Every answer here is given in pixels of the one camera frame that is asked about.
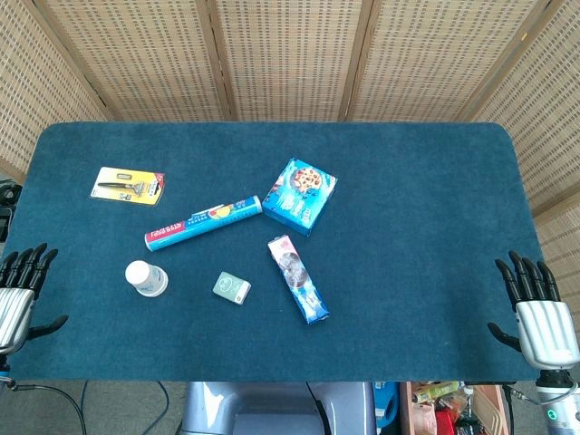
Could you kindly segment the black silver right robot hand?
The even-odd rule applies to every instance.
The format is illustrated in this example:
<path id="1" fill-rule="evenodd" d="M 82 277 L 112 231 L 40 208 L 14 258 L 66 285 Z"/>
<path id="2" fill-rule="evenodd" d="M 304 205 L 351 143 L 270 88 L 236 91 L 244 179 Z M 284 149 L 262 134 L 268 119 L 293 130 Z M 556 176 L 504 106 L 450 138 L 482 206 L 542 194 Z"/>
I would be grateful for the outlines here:
<path id="1" fill-rule="evenodd" d="M 566 370 L 579 364 L 579 344 L 568 305 L 562 301 L 556 278 L 543 261 L 532 262 L 510 251 L 513 266 L 500 259 L 502 275 L 518 336 L 505 333 L 495 323 L 488 329 L 500 343 L 521 353 L 538 370 Z"/>

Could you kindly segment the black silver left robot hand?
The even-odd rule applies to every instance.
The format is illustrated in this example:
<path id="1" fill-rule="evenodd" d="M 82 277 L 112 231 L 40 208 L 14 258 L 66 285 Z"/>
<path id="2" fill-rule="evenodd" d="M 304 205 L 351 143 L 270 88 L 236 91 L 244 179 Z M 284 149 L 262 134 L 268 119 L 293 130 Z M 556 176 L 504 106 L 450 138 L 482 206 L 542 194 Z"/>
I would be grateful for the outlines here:
<path id="1" fill-rule="evenodd" d="M 66 314 L 50 324 L 31 326 L 34 309 L 40 297 L 57 249 L 45 253 L 46 243 L 22 252 L 14 251 L 1 261 L 1 364 L 23 345 L 53 334 L 68 320 Z"/>

